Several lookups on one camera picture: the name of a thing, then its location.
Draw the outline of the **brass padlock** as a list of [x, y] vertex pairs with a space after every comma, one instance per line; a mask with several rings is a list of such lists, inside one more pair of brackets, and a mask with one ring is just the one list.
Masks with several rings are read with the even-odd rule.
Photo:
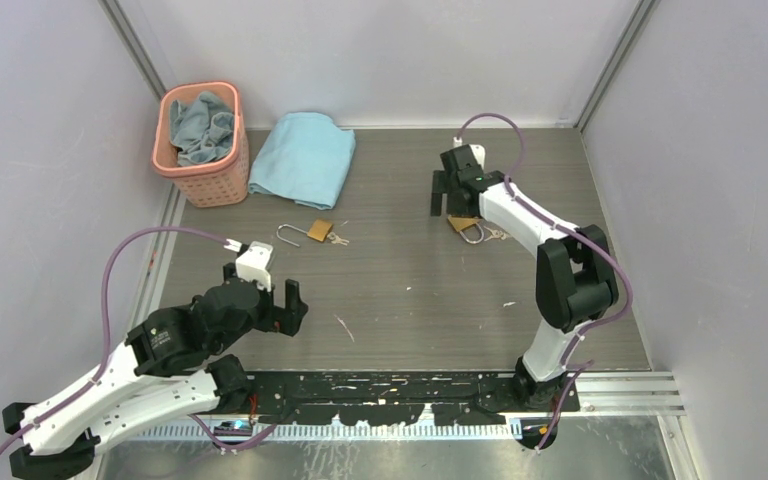
[[449, 215], [447, 220], [453, 230], [467, 244], [477, 245], [485, 240], [485, 232], [478, 218], [457, 217]]
[[276, 228], [275, 236], [281, 242], [284, 242], [295, 248], [300, 248], [300, 243], [292, 241], [284, 235], [285, 230], [303, 234], [306, 238], [317, 241], [319, 243], [325, 243], [326, 241], [332, 241], [336, 239], [336, 234], [334, 233], [333, 228], [334, 225], [331, 222], [322, 219], [315, 220], [308, 228], [301, 228], [292, 224], [285, 223], [279, 225]]

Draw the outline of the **small keys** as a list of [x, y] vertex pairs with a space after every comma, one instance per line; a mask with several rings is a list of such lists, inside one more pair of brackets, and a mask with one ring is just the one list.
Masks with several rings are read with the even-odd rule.
[[507, 232], [501, 229], [492, 228], [486, 225], [483, 225], [482, 228], [485, 232], [484, 234], [485, 241], [506, 240], [510, 237], [510, 235]]

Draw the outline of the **small silver key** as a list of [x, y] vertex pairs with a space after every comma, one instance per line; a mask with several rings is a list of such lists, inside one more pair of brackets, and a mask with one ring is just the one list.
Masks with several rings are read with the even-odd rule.
[[350, 241], [347, 239], [344, 239], [340, 237], [335, 232], [329, 232], [327, 235], [327, 240], [334, 245], [340, 245], [340, 246], [348, 246], [350, 244]]

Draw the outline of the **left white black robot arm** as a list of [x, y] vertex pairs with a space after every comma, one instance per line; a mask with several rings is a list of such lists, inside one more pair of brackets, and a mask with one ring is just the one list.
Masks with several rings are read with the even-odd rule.
[[184, 305], [152, 312], [105, 363], [62, 392], [2, 411], [4, 430], [22, 444], [9, 456], [18, 479], [68, 479], [96, 456], [146, 428], [184, 415], [254, 412], [257, 395], [228, 348], [252, 330], [294, 336], [309, 307], [298, 281], [271, 289], [224, 267], [221, 284]]

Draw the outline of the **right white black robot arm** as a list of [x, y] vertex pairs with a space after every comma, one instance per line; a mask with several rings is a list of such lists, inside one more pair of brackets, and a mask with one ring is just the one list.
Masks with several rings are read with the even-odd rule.
[[485, 149], [460, 140], [441, 153], [432, 176], [430, 213], [489, 221], [535, 260], [535, 301], [541, 323], [517, 360], [518, 403], [542, 409], [564, 382], [575, 345], [619, 299], [607, 236], [579, 227], [533, 203], [499, 171], [487, 171]]

